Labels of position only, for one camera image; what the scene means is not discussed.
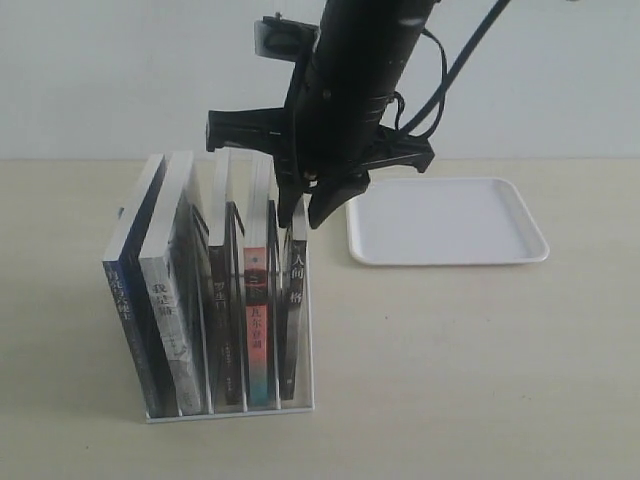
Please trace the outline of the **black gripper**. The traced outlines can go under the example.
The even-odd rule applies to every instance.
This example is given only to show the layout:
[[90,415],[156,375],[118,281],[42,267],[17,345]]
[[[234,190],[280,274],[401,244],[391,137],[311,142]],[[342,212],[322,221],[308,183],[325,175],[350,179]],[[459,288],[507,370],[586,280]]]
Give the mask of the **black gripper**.
[[280,228],[313,191],[309,225],[318,229],[350,199],[363,194],[370,170],[402,165],[424,172],[434,158],[424,136],[402,135],[381,120],[397,97],[410,50],[259,49],[257,55],[293,64],[280,107],[212,110],[206,124],[209,152],[225,147],[273,157]]

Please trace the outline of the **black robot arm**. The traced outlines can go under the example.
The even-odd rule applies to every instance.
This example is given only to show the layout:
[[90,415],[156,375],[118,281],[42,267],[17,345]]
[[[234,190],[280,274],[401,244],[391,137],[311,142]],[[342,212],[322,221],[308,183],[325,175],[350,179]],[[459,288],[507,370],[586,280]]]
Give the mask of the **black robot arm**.
[[294,65],[279,108],[208,114],[206,148],[247,149],[272,157],[280,227],[311,199],[318,228],[365,192],[370,171],[409,166],[423,173],[434,158],[425,139],[394,140],[382,125],[428,16],[431,1],[326,3],[317,25],[264,16],[254,24],[255,52]]

